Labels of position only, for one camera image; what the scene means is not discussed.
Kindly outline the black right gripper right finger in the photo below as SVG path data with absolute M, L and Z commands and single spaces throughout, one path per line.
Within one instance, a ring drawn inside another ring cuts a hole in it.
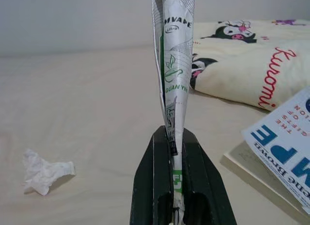
M 182 147 L 186 225 L 235 225 L 222 177 L 196 136 L 184 129 Z

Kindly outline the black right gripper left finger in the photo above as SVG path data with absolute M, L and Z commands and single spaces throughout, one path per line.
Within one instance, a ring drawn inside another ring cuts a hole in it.
M 173 216 L 171 153 L 160 126 L 136 170 L 129 225 L 169 225 Z

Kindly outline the white blue paperback book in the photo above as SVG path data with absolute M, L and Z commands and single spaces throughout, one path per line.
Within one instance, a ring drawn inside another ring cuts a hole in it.
M 263 194 L 310 214 L 310 86 L 242 131 L 221 163 Z

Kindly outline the white green carton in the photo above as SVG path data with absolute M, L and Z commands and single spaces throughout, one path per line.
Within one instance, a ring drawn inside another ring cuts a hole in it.
M 172 162 L 172 223 L 185 225 L 182 146 L 191 78 L 195 0 L 151 0 L 160 101 Z

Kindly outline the bed with cream sheet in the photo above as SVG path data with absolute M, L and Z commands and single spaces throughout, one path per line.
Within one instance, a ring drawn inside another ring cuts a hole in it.
M 129 225 L 133 178 L 163 123 L 150 46 L 0 58 L 0 225 Z M 27 149 L 76 175 L 25 194 Z

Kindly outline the crumpled white tissue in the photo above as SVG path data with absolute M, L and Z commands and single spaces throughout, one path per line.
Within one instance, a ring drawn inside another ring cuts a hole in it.
M 23 182 L 25 194 L 36 192 L 46 196 L 57 180 L 65 176 L 76 175 L 73 162 L 50 163 L 30 149 L 23 154 L 23 165 L 25 167 Z

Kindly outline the cream cartoon print blanket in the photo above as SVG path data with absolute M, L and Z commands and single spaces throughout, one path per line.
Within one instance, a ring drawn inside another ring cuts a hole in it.
M 274 110 L 310 86 L 310 20 L 226 20 L 194 27 L 193 90 Z

